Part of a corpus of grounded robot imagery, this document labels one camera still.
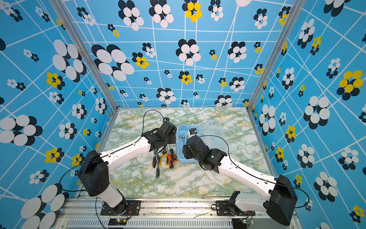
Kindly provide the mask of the yellow-handled pliers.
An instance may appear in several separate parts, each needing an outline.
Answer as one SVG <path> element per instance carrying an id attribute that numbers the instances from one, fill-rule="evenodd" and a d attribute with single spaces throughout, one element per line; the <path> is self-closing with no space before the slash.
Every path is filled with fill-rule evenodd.
<path id="1" fill-rule="evenodd" d="M 161 166 L 163 164 L 163 162 L 165 163 L 166 166 L 168 166 L 168 154 L 167 154 L 166 146 L 163 148 L 163 154 L 160 156 L 159 165 Z"/>

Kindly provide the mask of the chrome ratchet wrench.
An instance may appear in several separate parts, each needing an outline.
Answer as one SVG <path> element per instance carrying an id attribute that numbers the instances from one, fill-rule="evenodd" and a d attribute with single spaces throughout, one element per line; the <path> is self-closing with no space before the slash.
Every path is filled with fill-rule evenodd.
<path id="1" fill-rule="evenodd" d="M 159 165 L 160 157 L 158 155 L 157 155 L 157 159 L 158 159 L 158 165 L 156 168 L 156 178 L 159 178 L 160 177 L 160 165 Z"/>

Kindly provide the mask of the small orange screwdriver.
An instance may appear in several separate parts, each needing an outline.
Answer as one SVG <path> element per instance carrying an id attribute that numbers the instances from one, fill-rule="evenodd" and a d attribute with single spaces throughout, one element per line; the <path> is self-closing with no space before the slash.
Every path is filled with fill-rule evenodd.
<path id="1" fill-rule="evenodd" d="M 152 166 L 153 168 L 157 168 L 158 165 L 158 159 L 157 159 L 157 155 L 154 156 L 153 161 L 152 161 Z"/>

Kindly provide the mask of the orange black screwdriver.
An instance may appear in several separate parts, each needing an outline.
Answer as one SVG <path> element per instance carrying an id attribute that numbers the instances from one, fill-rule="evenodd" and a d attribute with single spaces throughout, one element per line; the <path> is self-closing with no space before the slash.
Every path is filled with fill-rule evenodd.
<path id="1" fill-rule="evenodd" d="M 169 154 L 168 154 L 168 165 L 170 169 L 174 168 L 174 163 L 177 162 L 177 157 L 176 154 L 174 153 L 173 149 L 169 149 Z"/>

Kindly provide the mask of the red-handled ratchet wrench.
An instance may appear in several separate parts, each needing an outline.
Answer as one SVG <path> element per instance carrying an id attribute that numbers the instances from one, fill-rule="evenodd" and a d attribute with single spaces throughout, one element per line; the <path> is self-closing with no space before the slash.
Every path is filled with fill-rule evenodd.
<path id="1" fill-rule="evenodd" d="M 190 135 L 179 135 L 179 138 L 182 139 L 183 144 L 186 144 L 190 137 Z"/>

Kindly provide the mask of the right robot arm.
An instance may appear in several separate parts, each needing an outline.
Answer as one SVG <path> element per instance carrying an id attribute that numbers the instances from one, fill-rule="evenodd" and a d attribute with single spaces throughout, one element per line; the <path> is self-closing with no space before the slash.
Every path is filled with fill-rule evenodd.
<path id="1" fill-rule="evenodd" d="M 228 150 L 210 148 L 197 135 L 187 140 L 183 154 L 187 159 L 195 159 L 203 169 L 231 177 L 259 195 L 256 199 L 247 198 L 245 193 L 235 191 L 225 207 L 232 215 L 265 212 L 275 222 L 290 225 L 298 197 L 285 176 L 274 177 L 253 170 L 233 159 Z"/>

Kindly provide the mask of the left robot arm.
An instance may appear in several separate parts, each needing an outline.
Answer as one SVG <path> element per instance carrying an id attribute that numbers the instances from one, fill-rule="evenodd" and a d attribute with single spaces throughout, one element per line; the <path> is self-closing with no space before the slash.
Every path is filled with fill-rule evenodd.
<path id="1" fill-rule="evenodd" d="M 140 137 L 118 148 L 101 153 L 91 151 L 81 165 L 78 178 L 91 197 L 104 201 L 115 215 L 121 215 L 127 209 L 123 194 L 109 180 L 109 174 L 121 164 L 149 152 L 176 142 L 177 127 L 170 121 L 163 121 L 160 128 L 142 133 Z"/>

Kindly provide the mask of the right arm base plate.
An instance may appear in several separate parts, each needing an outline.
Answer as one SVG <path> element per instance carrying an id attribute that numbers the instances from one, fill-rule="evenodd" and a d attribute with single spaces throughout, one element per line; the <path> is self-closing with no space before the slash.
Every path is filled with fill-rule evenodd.
<path id="1" fill-rule="evenodd" d="M 241 211 L 233 204 L 229 204 L 228 200 L 217 200 L 214 204 L 214 209 L 217 213 L 217 216 L 251 217 L 256 215 L 255 211 Z"/>

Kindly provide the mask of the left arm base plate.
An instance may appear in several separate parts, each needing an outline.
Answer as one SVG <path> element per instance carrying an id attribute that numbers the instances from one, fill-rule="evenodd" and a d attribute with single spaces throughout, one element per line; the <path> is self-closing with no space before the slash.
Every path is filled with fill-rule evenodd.
<path id="1" fill-rule="evenodd" d="M 116 207 L 111 208 L 107 203 L 102 203 L 102 216 L 138 216 L 142 202 L 139 200 L 123 200 Z"/>

